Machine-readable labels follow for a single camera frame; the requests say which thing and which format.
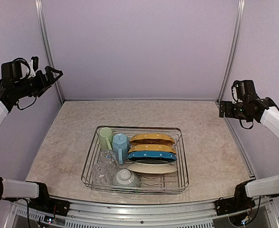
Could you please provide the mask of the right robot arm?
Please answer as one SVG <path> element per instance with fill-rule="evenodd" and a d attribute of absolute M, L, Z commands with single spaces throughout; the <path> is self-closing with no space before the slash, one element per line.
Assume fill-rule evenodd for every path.
<path fill-rule="evenodd" d="M 260 98 L 255 90 L 253 80 L 236 80 L 231 86 L 232 101 L 219 103 L 219 117 L 256 121 L 270 130 L 279 139 L 279 108 L 269 97 Z M 249 200 L 259 196 L 279 195 L 279 175 L 260 180 L 246 181 L 236 186 L 230 206 L 240 211 Z"/>

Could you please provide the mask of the yellow polka dot plate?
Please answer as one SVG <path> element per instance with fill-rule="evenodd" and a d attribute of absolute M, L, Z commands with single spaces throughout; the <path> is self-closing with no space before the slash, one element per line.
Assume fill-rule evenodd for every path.
<path fill-rule="evenodd" d="M 128 151 L 128 153 L 137 152 L 137 151 L 163 151 L 163 152 L 170 152 L 173 154 L 176 154 L 176 150 L 167 145 L 162 144 L 141 144 L 141 145 L 135 145 L 131 147 L 131 149 Z"/>
<path fill-rule="evenodd" d="M 140 145 L 140 144 L 161 144 L 172 146 L 174 145 L 174 139 L 167 135 L 161 133 L 143 133 L 137 134 L 130 139 L 130 143 L 132 145 Z"/>

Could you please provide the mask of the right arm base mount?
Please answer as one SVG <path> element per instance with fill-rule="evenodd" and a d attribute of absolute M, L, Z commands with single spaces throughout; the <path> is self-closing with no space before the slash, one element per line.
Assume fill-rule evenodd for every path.
<path fill-rule="evenodd" d="M 214 202 L 217 216 L 231 214 L 246 209 L 251 209 L 256 206 L 253 198 L 219 198 Z"/>

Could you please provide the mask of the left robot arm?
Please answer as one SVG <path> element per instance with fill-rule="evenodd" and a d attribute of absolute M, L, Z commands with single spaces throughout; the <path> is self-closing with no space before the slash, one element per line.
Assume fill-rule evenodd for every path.
<path fill-rule="evenodd" d="M 38 57 L 29 62 L 23 58 L 1 65 L 0 126 L 14 106 L 21 110 L 19 101 L 25 97 L 37 99 L 63 76 L 61 70 L 46 66 L 38 69 Z M 28 208 L 55 214 L 58 201 L 51 198 L 46 184 L 32 181 L 10 180 L 0 177 L 0 200 L 25 200 Z"/>

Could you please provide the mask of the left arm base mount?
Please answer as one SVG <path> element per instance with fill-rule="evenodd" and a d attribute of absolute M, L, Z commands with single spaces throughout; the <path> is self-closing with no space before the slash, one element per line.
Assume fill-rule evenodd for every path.
<path fill-rule="evenodd" d="M 45 201 L 36 199 L 31 199 L 29 202 L 29 207 L 31 209 L 36 209 L 38 211 L 53 214 L 55 216 L 67 216 L 70 208 L 70 202 L 62 199 L 48 198 Z"/>

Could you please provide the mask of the blue polka dot plate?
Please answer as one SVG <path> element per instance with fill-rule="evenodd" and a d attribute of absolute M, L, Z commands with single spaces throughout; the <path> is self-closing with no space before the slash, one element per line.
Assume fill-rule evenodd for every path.
<path fill-rule="evenodd" d="M 136 151 L 130 153 L 127 158 L 133 162 L 139 160 L 155 160 L 166 162 L 177 161 L 177 157 L 173 153 L 164 151 Z"/>

